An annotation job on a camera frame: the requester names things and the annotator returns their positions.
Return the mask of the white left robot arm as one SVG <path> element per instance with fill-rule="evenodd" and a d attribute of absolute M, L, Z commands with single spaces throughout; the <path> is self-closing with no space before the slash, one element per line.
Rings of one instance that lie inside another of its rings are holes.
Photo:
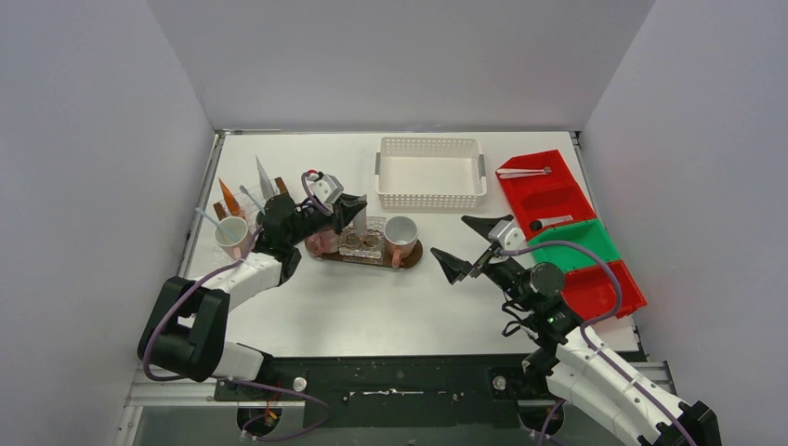
<path fill-rule="evenodd" d="M 151 370 L 157 366 L 168 372 L 167 381 L 234 379 L 250 399 L 268 398 L 276 386 L 272 357 L 227 340 L 230 312 L 286 283 L 301 260 L 300 243 L 327 230 L 341 232 L 366 206 L 364 198 L 343 193 L 325 215 L 288 195 L 269 199 L 239 259 L 200 279 L 173 276 L 164 282 L 138 343 L 144 373 L 158 380 Z"/>

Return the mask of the pink ghost pattern mug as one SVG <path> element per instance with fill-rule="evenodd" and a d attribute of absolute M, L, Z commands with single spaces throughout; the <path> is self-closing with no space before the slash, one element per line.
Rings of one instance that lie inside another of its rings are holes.
<path fill-rule="evenodd" d="M 333 230 L 325 230 L 309 236 L 305 247 L 312 256 L 323 256 L 339 251 L 340 236 Z"/>

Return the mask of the white blue toothbrush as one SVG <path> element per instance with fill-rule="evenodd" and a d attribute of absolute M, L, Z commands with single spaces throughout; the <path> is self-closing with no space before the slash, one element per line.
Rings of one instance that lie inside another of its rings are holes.
<path fill-rule="evenodd" d="M 264 205 L 247 189 L 244 185 L 240 185 L 239 189 L 257 208 L 261 215 L 265 215 Z"/>

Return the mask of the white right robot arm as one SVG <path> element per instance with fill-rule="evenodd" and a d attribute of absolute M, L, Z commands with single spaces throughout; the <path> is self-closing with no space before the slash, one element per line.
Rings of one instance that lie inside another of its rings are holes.
<path fill-rule="evenodd" d="M 451 284 L 483 275 L 506 296 L 502 306 L 512 316 L 505 335 L 525 333 L 537 350 L 523 362 L 523 384 L 535 398 L 555 397 L 581 410 L 625 445 L 719 445 L 722 442 L 714 411 L 701 401 L 688 404 L 649 380 L 595 332 L 596 319 L 573 311 L 561 293 L 566 275 L 555 264 L 530 268 L 517 260 L 547 247 L 572 249 L 602 267 L 614 292 L 614 316 L 623 290 L 611 268 L 578 243 L 555 240 L 529 245 L 513 216 L 463 216 L 463 222 L 488 241 L 475 262 L 438 248 L 431 254 Z"/>

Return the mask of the wooden acrylic toothbrush holder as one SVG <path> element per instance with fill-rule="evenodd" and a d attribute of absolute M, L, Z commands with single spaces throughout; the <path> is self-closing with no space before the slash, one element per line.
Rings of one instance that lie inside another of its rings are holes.
<path fill-rule="evenodd" d="M 288 195 L 289 194 L 289 190 L 287 189 L 287 186 L 283 182 L 281 177 L 271 178 L 270 180 L 273 183 L 273 188 L 276 191 L 276 195 L 275 196 L 277 196 L 277 195 Z M 257 208 L 255 207 L 255 205 L 244 194 L 241 193 L 239 188 L 233 189 L 226 182 L 225 182 L 225 184 L 232 190 L 232 192 L 235 195 L 236 199 L 238 200 L 238 202 L 240 203 L 241 207 L 243 208 L 243 210 L 245 212 L 244 219 L 246 220 L 246 222 L 249 225 L 252 225 L 253 222 L 258 217 L 258 213 L 259 212 L 258 212 Z M 264 199 L 262 197 L 262 194 L 261 194 L 260 187 L 259 187 L 259 181 L 257 183 L 252 183 L 251 185 L 246 185 L 245 187 L 247 189 L 249 189 L 249 191 L 263 205 L 265 205 L 271 199 L 270 198 L 266 202 L 264 201 Z M 217 190 L 218 190 L 218 196 L 217 196 L 218 200 L 215 201 L 214 203 L 212 203 L 209 206 L 209 209 L 213 211 L 214 216 L 220 221 L 220 220 L 222 220 L 222 219 L 224 219 L 224 218 L 226 218 L 228 216 L 232 216 L 232 215 L 229 213 L 229 211 L 227 209 L 227 206 L 225 205 L 225 202 L 224 202 L 224 199 L 223 199 L 223 195 L 222 195 L 222 191 L 221 191 L 221 188 L 219 186 L 219 181 L 218 180 L 217 180 Z"/>

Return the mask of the pink mug white inside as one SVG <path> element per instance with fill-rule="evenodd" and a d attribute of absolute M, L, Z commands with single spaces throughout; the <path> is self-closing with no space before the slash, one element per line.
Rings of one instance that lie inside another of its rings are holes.
<path fill-rule="evenodd" d="M 239 216 L 228 216 L 220 220 L 214 231 L 217 246 L 232 260 L 241 257 L 248 246 L 251 233 L 246 220 Z"/>

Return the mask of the black capped toothpaste tube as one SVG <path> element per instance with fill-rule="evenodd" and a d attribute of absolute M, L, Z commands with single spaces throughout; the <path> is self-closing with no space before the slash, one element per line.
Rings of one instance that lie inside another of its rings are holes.
<path fill-rule="evenodd" d="M 529 223 L 529 228 L 532 231 L 536 232 L 543 230 L 547 227 L 556 226 L 561 223 L 567 223 L 572 221 L 573 221 L 573 217 L 571 215 L 538 218 Z"/>

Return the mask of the orange-pink mug white inside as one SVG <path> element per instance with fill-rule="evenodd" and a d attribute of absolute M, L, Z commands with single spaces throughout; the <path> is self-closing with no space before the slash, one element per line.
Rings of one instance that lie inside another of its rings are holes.
<path fill-rule="evenodd" d="M 383 235 L 391 255 L 391 267 L 398 269 L 418 242 L 418 227 L 407 216 L 394 216 L 387 220 Z"/>

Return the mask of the orange capped toothpaste tube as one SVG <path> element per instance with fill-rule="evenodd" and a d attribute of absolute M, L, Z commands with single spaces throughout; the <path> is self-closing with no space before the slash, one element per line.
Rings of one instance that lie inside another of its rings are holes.
<path fill-rule="evenodd" d="M 360 237 L 362 237 L 368 231 L 367 215 L 366 215 L 366 205 L 368 204 L 367 195 L 366 194 L 362 195 L 359 201 L 363 203 L 363 207 L 361 211 L 353 218 L 352 226 L 355 233 Z"/>

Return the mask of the light blue toothbrush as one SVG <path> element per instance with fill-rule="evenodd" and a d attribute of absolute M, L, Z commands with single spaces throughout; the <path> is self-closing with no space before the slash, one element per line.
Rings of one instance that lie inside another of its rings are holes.
<path fill-rule="evenodd" d="M 226 235 L 226 237 L 232 241 L 233 243 L 238 243 L 242 237 L 237 237 L 232 231 L 228 230 L 227 228 L 223 227 L 221 222 L 212 216 L 209 216 L 207 212 L 202 209 L 201 207 L 195 207 L 194 211 L 202 216 L 203 218 L 207 219 L 211 224 L 213 224 L 217 230 L 221 231 Z"/>

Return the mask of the white toothpaste tube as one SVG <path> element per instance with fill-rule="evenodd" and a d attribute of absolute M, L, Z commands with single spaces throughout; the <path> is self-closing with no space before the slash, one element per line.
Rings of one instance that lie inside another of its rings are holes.
<path fill-rule="evenodd" d="M 267 200 L 269 200 L 270 198 L 276 195 L 276 191 L 273 188 L 273 183 L 271 182 L 265 168 L 263 167 L 258 157 L 256 157 L 256 169 L 258 172 L 259 187 L 261 190 L 261 194 L 264 201 L 266 202 Z"/>

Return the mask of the clear acrylic toothbrush holder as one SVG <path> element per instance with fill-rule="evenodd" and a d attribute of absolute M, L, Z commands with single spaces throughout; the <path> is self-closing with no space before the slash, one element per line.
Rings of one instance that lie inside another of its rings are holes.
<path fill-rule="evenodd" d="M 385 251 L 384 216 L 367 216 L 361 223 L 359 216 L 343 229 L 339 239 L 339 254 L 374 261 L 382 260 Z"/>

